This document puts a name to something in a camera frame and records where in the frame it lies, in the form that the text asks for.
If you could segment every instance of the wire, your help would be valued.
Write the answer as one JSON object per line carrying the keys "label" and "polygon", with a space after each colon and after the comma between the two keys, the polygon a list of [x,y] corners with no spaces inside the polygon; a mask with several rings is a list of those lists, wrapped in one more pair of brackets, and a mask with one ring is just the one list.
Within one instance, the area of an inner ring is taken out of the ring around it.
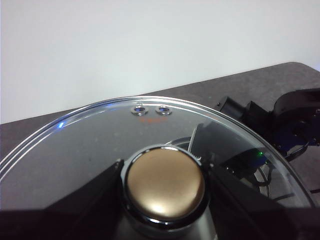
{"label": "wire", "polygon": [[290,162],[292,161],[293,159],[299,157],[301,154],[303,154],[307,148],[308,148],[308,145],[309,145],[309,141],[308,139],[302,134],[302,132],[299,132],[299,135],[297,135],[299,137],[301,137],[303,140],[305,140],[305,144],[300,147],[299,149],[295,150],[294,152],[290,153],[289,155],[285,156],[284,158]]}
{"label": "wire", "polygon": [[320,193],[320,188],[318,188],[318,189],[313,189],[313,190],[310,190],[310,193],[312,193],[312,194],[317,194],[317,193]]}
{"label": "wire", "polygon": [[278,196],[278,197],[276,197],[276,198],[274,198],[272,200],[279,201],[279,200],[282,200],[282,199],[288,199],[288,198],[293,197],[294,195],[295,194],[293,194],[293,193],[289,193],[289,194],[286,194],[286,195],[283,195],[283,196]]}

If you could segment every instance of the gray table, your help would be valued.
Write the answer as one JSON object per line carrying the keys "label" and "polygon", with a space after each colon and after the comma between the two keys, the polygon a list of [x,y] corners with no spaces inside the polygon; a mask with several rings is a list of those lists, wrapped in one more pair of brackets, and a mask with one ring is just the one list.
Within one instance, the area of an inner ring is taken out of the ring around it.
{"label": "gray table", "polygon": [[[288,62],[145,95],[184,99],[211,108],[222,97],[230,96],[244,106],[249,101],[254,101],[262,108],[272,110],[281,95],[308,88],[320,88],[320,72],[301,63]],[[28,135],[70,111],[71,109],[1,124],[1,159]],[[310,190],[320,188],[320,147],[309,147],[291,165]],[[320,202],[320,193],[313,196]]]}

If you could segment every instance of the gold cap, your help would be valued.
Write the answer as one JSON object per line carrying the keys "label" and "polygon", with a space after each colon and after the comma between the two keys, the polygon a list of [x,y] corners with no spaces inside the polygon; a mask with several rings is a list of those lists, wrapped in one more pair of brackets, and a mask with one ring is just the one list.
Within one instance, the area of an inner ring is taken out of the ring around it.
{"label": "gold cap", "polygon": [[187,216],[200,204],[205,183],[197,163],[186,153],[157,148],[144,153],[129,169],[132,203],[156,220]]}

